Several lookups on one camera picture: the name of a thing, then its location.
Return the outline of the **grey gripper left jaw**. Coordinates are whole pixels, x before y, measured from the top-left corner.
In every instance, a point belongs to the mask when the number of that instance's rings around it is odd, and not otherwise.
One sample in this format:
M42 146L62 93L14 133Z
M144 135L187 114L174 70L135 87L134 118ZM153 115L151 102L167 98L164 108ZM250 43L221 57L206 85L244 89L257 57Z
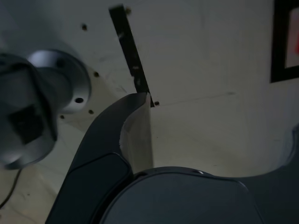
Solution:
M99 223L135 173L152 167L150 95L129 94L89 126L46 222Z

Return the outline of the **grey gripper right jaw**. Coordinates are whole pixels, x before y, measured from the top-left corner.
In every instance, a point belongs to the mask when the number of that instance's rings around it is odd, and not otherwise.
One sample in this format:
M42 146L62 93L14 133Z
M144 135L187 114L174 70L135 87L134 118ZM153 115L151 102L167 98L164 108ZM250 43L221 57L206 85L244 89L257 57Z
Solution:
M164 167L147 170L111 202L102 224L296 224L299 221L299 129L278 169L219 177Z

